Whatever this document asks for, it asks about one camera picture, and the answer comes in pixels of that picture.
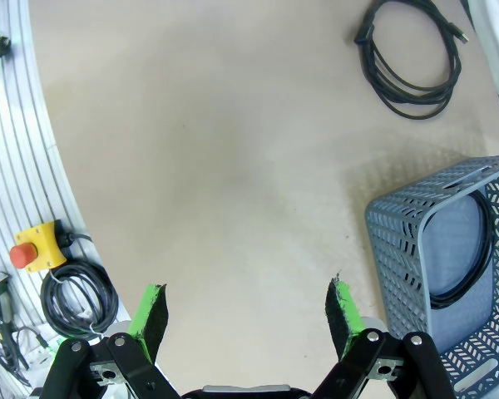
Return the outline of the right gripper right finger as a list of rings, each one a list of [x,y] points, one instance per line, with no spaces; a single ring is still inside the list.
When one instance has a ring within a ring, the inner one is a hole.
[[[431,336],[403,338],[365,326],[348,285],[329,283],[325,313],[338,362],[312,398],[358,398],[370,380],[385,381],[396,398],[454,398],[446,369]]]

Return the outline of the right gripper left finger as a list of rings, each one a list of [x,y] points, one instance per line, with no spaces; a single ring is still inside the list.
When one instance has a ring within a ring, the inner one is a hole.
[[[134,398],[177,398],[155,365],[169,313],[166,287],[146,288],[130,327],[91,345],[68,338],[57,350],[42,398],[102,398],[110,386],[124,386]]]

